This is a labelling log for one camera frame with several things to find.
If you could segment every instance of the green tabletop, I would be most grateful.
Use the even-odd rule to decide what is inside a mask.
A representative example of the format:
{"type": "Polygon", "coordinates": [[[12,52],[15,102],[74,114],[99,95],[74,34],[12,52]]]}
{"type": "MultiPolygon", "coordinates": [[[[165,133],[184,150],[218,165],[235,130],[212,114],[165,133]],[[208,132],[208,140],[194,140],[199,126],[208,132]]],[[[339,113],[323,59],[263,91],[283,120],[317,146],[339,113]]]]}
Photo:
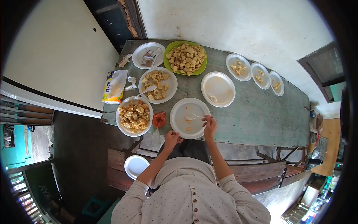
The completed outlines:
{"type": "MultiPolygon", "coordinates": [[[[141,44],[158,42],[167,47],[169,40],[128,40],[119,57],[119,62],[141,44]]],[[[175,74],[178,80],[178,89],[175,95],[165,103],[152,104],[154,113],[165,111],[167,122],[159,129],[160,134],[166,134],[171,130],[169,115],[172,107],[181,99],[193,97],[203,101],[209,108],[211,115],[218,123],[215,141],[261,145],[261,146],[306,146],[309,136],[309,100],[301,90],[283,79],[285,93],[277,96],[271,88],[263,90],[259,88],[253,79],[242,82],[234,78],[227,70],[225,60],[229,52],[203,46],[207,52],[208,64],[205,71],[196,76],[175,74]],[[209,104],[201,92],[202,78],[209,72],[219,71],[231,78],[236,88],[235,100],[225,108],[217,108],[209,104]]],[[[128,70],[128,76],[137,79],[146,70],[137,68],[132,58],[124,68],[116,67],[115,70],[128,70]]],[[[124,92],[123,98],[139,94],[138,89],[124,92]]],[[[104,104],[101,121],[106,124],[116,125],[117,104],[104,104]]]]}

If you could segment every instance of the green stool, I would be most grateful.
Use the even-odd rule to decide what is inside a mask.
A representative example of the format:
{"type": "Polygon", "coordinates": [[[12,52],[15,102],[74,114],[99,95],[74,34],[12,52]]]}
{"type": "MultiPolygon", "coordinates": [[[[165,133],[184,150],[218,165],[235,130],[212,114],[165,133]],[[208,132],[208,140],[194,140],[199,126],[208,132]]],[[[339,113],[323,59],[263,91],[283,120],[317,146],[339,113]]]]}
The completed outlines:
{"type": "Polygon", "coordinates": [[[97,218],[109,207],[110,201],[102,202],[94,195],[82,210],[82,214],[97,218]]]}
{"type": "Polygon", "coordinates": [[[118,204],[121,198],[118,198],[112,206],[106,211],[102,218],[97,222],[97,224],[111,224],[112,212],[114,207],[118,204]]]}

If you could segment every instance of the sleeve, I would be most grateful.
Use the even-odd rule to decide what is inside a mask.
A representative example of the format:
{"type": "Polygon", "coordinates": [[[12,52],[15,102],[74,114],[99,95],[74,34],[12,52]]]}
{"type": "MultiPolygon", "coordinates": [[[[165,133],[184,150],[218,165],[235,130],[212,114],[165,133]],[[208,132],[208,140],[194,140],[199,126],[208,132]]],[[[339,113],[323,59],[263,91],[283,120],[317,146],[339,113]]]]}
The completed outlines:
{"type": "Polygon", "coordinates": [[[135,180],[126,194],[114,207],[111,224],[140,224],[142,207],[147,200],[148,186],[135,180]]]}
{"type": "Polygon", "coordinates": [[[223,191],[234,198],[236,211],[242,223],[270,223],[270,212],[263,204],[253,198],[246,188],[236,181],[234,174],[222,178],[219,184],[223,191]]]}

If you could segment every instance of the woman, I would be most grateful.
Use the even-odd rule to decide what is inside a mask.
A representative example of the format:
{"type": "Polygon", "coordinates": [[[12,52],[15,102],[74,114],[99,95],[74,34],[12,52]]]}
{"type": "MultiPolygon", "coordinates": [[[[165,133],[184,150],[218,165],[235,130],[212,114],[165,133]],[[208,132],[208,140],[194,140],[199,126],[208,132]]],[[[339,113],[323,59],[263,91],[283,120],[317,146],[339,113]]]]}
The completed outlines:
{"type": "Polygon", "coordinates": [[[170,131],[157,158],[115,206],[111,224],[270,223],[269,211],[236,182],[221,156],[214,142],[216,121],[209,115],[202,120],[206,146],[200,145],[203,141],[183,142],[170,131]],[[156,191],[147,198],[149,186],[156,191]]]}

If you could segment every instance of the green plate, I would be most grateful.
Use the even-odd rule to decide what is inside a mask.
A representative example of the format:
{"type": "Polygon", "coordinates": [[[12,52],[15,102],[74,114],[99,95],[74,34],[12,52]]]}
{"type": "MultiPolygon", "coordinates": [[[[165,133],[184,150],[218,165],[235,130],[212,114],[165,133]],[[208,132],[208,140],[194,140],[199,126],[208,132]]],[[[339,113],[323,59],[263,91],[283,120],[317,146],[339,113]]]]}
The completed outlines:
{"type": "MultiPolygon", "coordinates": [[[[193,42],[189,42],[189,41],[183,41],[183,40],[180,40],[180,41],[174,41],[174,42],[171,42],[165,49],[165,52],[164,52],[164,58],[163,58],[163,62],[164,62],[164,66],[171,72],[173,72],[173,69],[171,68],[171,65],[169,63],[169,59],[166,58],[166,55],[169,53],[169,51],[173,48],[173,47],[179,47],[182,43],[187,43],[189,44],[190,46],[197,46],[198,44],[197,43],[193,43],[193,42]]],[[[203,73],[203,71],[205,70],[206,68],[206,64],[208,63],[208,56],[206,55],[206,50],[204,51],[204,54],[206,56],[206,58],[204,59],[203,61],[203,64],[200,66],[199,70],[196,70],[195,72],[193,72],[192,75],[199,75],[201,73],[203,73]]],[[[174,72],[176,74],[180,74],[180,75],[187,75],[187,74],[183,74],[180,72],[180,70],[174,72]]]]}

